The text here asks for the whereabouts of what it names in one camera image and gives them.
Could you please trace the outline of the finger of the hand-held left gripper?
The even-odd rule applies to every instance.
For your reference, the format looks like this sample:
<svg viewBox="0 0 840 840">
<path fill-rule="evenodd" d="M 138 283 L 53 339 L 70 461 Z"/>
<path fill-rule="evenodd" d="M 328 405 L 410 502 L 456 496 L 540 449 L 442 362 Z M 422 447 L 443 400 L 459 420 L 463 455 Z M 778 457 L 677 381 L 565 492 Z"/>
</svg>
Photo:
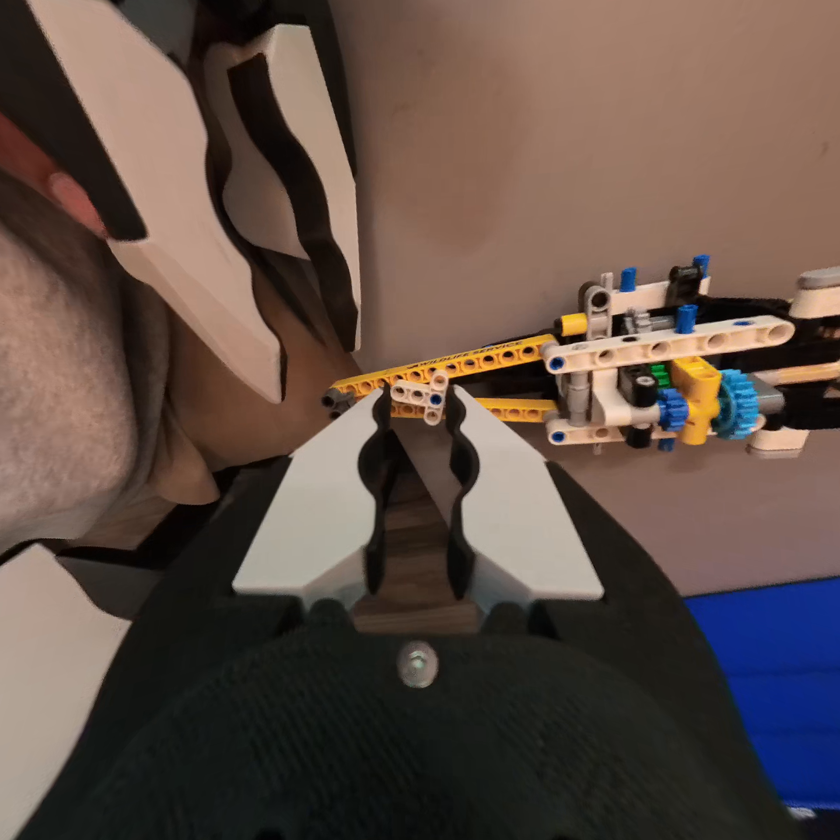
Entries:
<svg viewBox="0 0 840 840">
<path fill-rule="evenodd" d="M 278 24 L 246 45 L 211 45 L 204 78 L 231 155 L 229 220 L 253 246 L 311 263 L 336 337 L 356 351 L 356 184 L 310 28 Z"/>
<path fill-rule="evenodd" d="M 217 216 L 203 116 L 176 63 L 111 2 L 27 2 L 26 134 L 87 192 L 120 265 L 280 403 L 280 342 Z"/>
</svg>

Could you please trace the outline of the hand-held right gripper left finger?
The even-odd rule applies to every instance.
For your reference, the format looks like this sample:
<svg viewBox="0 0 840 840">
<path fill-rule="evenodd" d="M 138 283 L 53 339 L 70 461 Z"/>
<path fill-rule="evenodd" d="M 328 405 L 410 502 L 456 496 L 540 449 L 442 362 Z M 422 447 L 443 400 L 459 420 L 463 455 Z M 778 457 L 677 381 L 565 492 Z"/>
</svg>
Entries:
<svg viewBox="0 0 840 840">
<path fill-rule="evenodd" d="M 374 389 L 290 457 L 233 587 L 350 611 L 382 584 L 385 505 L 396 468 L 392 398 Z"/>
</svg>

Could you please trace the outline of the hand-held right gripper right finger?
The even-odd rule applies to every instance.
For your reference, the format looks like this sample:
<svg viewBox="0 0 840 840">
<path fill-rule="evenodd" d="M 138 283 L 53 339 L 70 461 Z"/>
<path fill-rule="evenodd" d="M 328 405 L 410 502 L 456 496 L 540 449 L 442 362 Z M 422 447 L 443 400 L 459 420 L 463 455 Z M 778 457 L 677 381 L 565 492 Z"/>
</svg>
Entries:
<svg viewBox="0 0 840 840">
<path fill-rule="evenodd" d="M 453 594 L 489 613 L 502 603 L 596 602 L 604 587 L 541 454 L 459 385 L 448 389 L 448 527 Z"/>
</svg>

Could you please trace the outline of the small white lego connector piece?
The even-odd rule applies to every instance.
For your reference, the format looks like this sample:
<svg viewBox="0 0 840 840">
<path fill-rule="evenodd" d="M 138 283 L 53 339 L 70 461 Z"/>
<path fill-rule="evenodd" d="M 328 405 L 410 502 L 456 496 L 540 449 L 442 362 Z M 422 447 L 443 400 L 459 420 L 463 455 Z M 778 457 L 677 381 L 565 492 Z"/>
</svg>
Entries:
<svg viewBox="0 0 840 840">
<path fill-rule="evenodd" d="M 429 382 L 396 379 L 391 387 L 392 415 L 439 425 L 445 416 L 448 386 L 446 371 L 433 370 Z"/>
</svg>

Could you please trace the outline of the yellow white lego technic model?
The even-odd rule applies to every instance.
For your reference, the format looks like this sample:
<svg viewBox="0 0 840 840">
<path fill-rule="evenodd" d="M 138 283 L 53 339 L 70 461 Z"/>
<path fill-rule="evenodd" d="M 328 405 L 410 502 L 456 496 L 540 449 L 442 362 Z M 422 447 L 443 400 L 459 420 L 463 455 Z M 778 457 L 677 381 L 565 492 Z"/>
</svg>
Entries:
<svg viewBox="0 0 840 840">
<path fill-rule="evenodd" d="M 709 261 L 644 285 L 634 267 L 618 283 L 607 272 L 550 329 L 336 381 L 322 405 L 336 419 L 438 370 L 502 422 L 542 425 L 556 447 L 671 451 L 714 437 L 795 457 L 810 433 L 839 428 L 839 268 L 807 270 L 788 298 L 717 297 Z"/>
</svg>

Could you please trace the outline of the person's left hand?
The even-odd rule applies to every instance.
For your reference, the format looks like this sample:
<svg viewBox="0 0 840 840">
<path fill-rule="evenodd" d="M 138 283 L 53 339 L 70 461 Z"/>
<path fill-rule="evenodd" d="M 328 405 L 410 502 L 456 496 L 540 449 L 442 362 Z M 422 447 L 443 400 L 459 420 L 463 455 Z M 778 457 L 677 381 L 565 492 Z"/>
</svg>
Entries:
<svg viewBox="0 0 840 840">
<path fill-rule="evenodd" d="M 100 239 L 109 236 L 85 189 L 4 114 L 1 115 L 1 169 L 62 208 Z"/>
</svg>

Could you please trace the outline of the blue box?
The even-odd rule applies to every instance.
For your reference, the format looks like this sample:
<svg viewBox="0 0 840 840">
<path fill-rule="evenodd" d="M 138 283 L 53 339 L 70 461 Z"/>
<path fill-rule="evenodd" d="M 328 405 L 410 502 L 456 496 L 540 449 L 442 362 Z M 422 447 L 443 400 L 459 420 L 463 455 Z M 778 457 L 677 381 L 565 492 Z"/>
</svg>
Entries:
<svg viewBox="0 0 840 840">
<path fill-rule="evenodd" d="M 782 801 L 837 811 L 838 578 L 696 595 L 686 604 Z"/>
</svg>

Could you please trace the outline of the white panel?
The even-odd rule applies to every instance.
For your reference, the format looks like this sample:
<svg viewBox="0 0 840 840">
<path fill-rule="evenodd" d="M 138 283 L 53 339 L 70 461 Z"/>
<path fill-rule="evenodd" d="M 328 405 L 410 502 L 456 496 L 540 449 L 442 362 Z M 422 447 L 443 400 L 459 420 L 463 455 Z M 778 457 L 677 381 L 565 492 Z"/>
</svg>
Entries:
<svg viewBox="0 0 840 840">
<path fill-rule="evenodd" d="M 2 839 L 17 837 L 67 763 L 129 627 L 41 544 L 2 565 Z"/>
</svg>

